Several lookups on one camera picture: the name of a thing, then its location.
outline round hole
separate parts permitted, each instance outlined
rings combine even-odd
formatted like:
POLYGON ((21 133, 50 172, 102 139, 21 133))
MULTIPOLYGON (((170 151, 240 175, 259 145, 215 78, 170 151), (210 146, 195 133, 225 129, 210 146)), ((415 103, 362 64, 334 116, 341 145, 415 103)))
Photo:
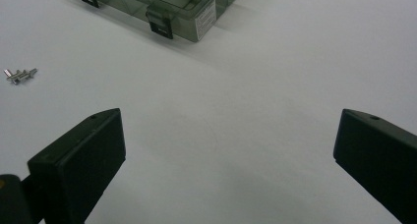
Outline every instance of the round hole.
POLYGON ((6 185, 6 182, 3 180, 0 180, 0 189, 2 189, 6 185))

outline white table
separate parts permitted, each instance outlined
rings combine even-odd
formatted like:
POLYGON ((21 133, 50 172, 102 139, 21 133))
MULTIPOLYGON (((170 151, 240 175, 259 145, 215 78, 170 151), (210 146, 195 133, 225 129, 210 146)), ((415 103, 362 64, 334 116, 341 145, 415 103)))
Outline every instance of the white table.
POLYGON ((122 110, 97 224, 399 223, 332 158, 343 108, 417 134, 417 0, 236 0, 197 44, 81 0, 0 0, 0 174, 122 110))

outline pile of screws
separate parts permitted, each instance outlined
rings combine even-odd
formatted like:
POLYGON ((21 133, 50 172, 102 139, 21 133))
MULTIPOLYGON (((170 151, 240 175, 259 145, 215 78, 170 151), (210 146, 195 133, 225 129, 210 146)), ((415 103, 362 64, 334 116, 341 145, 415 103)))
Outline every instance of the pile of screws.
POLYGON ((12 74, 10 70, 5 70, 4 73, 7 75, 7 81, 12 82, 13 84, 19 84, 27 79, 32 79, 33 75, 37 72, 37 69, 32 69, 30 71, 24 70, 21 72, 18 70, 16 74, 12 74))

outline green transparent box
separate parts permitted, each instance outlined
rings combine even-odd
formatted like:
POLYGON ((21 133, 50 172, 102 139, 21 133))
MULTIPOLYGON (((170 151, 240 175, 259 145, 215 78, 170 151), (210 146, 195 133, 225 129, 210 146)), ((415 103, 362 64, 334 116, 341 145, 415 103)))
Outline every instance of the green transparent box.
POLYGON ((173 34, 197 42, 234 0, 83 0, 112 6, 150 24, 167 38, 173 34))

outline silver fastener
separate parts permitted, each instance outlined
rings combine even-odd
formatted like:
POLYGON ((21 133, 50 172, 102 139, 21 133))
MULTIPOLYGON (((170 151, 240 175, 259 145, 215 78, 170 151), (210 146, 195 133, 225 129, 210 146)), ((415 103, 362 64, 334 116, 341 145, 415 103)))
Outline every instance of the silver fastener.
POLYGON ((5 70, 4 73, 7 76, 7 81, 12 82, 13 84, 19 84, 22 81, 27 79, 32 79, 33 75, 37 72, 37 69, 32 69, 30 71, 24 70, 21 72, 18 70, 16 74, 12 74, 10 70, 5 70))

